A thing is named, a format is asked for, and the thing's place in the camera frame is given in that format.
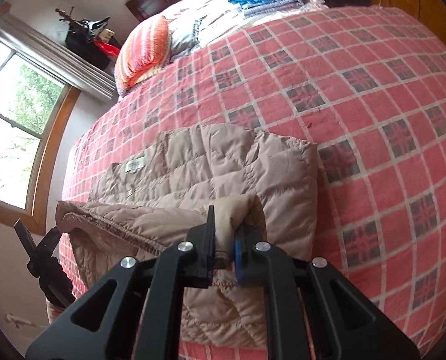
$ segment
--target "puffer jacket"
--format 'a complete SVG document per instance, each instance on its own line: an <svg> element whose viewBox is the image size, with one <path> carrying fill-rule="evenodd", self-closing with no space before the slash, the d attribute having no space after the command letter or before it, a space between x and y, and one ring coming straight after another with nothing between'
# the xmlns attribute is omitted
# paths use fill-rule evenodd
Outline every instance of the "puffer jacket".
<svg viewBox="0 0 446 360"><path fill-rule="evenodd" d="M309 259L316 177L315 144L233 125L193 126L161 133L141 153L112 164L88 203L59 203L56 224L69 233L90 287L122 257L151 259L184 240L214 205L219 269L209 289L185 289L181 339L265 347L262 290L236 286L234 230L246 221L290 256Z"/></svg>

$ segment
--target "striped cushion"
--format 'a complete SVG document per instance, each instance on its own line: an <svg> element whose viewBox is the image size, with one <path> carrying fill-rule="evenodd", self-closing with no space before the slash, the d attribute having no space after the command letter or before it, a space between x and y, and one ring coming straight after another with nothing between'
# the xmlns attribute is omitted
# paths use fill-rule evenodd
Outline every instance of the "striped cushion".
<svg viewBox="0 0 446 360"><path fill-rule="evenodd" d="M168 21L156 15L139 24L121 48L114 68L122 90L132 87L140 76L164 59L168 43Z"/></svg>

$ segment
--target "silver screw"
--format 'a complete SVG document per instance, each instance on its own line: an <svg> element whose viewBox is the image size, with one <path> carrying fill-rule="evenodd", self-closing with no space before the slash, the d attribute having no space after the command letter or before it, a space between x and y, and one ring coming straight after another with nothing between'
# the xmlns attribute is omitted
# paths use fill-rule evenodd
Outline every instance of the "silver screw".
<svg viewBox="0 0 446 360"><path fill-rule="evenodd" d="M178 244L179 251L190 251L193 249L193 244L190 241L182 241Z"/></svg>
<svg viewBox="0 0 446 360"><path fill-rule="evenodd" d="M328 265L328 261L326 261L326 259L323 257L315 257L312 263L316 268L324 268Z"/></svg>
<svg viewBox="0 0 446 360"><path fill-rule="evenodd" d="M255 249L258 251L269 251L271 247L272 247L271 244L265 241L257 242L255 245Z"/></svg>
<svg viewBox="0 0 446 360"><path fill-rule="evenodd" d="M133 268L136 265L136 259L131 256L125 257L121 260L120 265L126 269Z"/></svg>

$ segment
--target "size tag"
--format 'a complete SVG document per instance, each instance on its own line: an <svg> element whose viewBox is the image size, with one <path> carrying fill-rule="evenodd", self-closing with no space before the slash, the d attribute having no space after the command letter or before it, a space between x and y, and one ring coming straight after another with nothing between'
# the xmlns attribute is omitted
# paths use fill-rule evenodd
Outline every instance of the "size tag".
<svg viewBox="0 0 446 360"><path fill-rule="evenodd" d="M134 160L126 163L125 173L136 173L138 169L144 168L146 165L146 157L135 158Z"/></svg>

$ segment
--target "plaid bedspread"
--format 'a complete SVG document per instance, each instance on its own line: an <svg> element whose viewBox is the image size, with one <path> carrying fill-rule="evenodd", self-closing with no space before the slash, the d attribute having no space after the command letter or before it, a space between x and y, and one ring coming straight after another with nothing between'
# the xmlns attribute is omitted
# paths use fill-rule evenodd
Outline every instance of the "plaid bedspread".
<svg viewBox="0 0 446 360"><path fill-rule="evenodd" d="M446 48L396 8L339 8L239 32L178 59L72 149L64 199L160 131L215 122L319 144L324 256L418 345L446 328ZM65 237L61 262L81 295ZM181 344L186 359L264 351Z"/></svg>

